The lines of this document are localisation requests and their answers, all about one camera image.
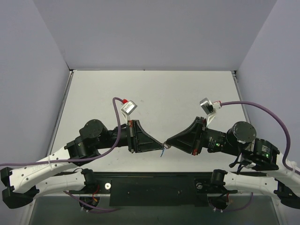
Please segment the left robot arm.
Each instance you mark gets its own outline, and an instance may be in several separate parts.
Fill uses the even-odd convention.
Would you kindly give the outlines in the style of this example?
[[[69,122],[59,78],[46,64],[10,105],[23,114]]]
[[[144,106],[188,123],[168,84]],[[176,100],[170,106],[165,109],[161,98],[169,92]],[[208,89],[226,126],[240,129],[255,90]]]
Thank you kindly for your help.
[[[116,147],[127,146],[131,153],[142,153],[164,148],[162,143],[143,130],[138,120],[130,120],[113,130],[107,129],[99,120],[90,120],[79,130],[79,134],[34,165],[1,169],[0,180],[5,186],[3,202],[10,209],[17,209],[40,196],[59,191],[96,193],[100,185],[92,170],[83,169],[69,175],[60,173],[98,159],[100,149],[111,152]]]

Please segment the silver key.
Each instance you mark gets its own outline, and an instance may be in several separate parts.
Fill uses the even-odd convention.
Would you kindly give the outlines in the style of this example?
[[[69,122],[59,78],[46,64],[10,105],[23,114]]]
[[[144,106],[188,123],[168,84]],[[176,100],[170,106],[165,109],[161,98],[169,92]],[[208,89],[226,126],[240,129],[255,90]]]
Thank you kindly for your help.
[[[165,149],[169,149],[170,148],[170,146],[168,144],[166,144],[166,143],[163,143],[163,146],[164,146]]]

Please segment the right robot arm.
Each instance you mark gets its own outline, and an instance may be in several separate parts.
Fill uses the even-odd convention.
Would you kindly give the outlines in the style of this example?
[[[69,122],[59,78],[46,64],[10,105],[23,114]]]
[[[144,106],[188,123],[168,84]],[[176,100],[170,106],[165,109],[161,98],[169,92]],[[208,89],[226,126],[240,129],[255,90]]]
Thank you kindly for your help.
[[[270,142],[256,137],[248,122],[236,122],[227,132],[210,129],[207,120],[197,117],[184,131],[168,138],[166,145],[191,155],[205,148],[209,153],[235,156],[230,168],[236,172],[215,169],[209,187],[221,195],[248,191],[268,195],[290,208],[300,207],[300,177],[295,169],[288,171],[280,164],[282,154]]]

